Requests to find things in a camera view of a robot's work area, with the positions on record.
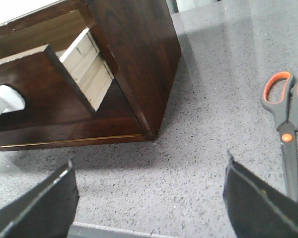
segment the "wooden cabinet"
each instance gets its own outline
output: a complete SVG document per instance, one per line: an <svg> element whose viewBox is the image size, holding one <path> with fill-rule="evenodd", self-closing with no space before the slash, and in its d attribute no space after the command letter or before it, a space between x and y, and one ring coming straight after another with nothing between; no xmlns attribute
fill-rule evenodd
<svg viewBox="0 0 298 238"><path fill-rule="evenodd" d="M104 64L90 78L110 77L99 107L102 86L60 60L85 28ZM0 85L26 102L0 116L0 150L156 139L180 55L165 0L64 0L0 25Z"/></svg>

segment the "scissor blade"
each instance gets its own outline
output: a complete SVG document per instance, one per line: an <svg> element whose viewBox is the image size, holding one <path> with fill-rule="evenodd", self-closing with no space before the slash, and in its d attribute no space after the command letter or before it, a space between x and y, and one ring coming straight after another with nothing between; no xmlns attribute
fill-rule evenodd
<svg viewBox="0 0 298 238"><path fill-rule="evenodd" d="M295 132L293 126L288 123L279 127L287 196L298 202L298 156ZM290 134L292 140L284 141L283 135L285 134Z"/></svg>

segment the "speckled countertop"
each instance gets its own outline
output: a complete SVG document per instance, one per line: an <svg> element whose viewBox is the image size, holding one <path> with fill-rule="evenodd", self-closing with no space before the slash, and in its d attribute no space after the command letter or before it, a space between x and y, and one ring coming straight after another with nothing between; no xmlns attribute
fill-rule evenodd
<svg viewBox="0 0 298 238"><path fill-rule="evenodd" d="M269 76L298 77L298 1L222 0L173 15L183 57L154 142L0 152L0 207L72 158L76 221L183 238L234 237L222 191L229 148L285 192Z"/></svg>

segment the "open drawer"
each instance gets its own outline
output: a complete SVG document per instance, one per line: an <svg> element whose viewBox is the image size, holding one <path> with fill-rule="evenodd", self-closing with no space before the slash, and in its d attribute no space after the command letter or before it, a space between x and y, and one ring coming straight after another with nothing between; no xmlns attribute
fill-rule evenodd
<svg viewBox="0 0 298 238"><path fill-rule="evenodd" d="M142 133L78 10L1 37L2 84L26 106L0 116L0 148Z"/></svg>

